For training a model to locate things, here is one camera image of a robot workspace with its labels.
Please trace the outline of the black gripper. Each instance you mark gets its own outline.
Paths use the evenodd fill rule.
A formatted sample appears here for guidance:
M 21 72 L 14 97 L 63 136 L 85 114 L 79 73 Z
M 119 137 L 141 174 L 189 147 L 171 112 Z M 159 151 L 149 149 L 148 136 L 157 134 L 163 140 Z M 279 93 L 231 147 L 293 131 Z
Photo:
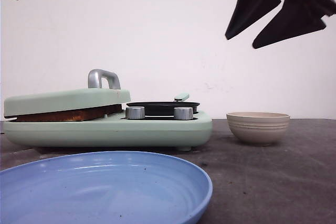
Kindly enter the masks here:
M 237 36 L 280 3 L 281 0 L 237 0 L 225 37 Z M 334 0 L 284 0 L 278 14 L 254 39 L 253 48 L 323 30 L 326 25 L 321 17 L 334 14 Z

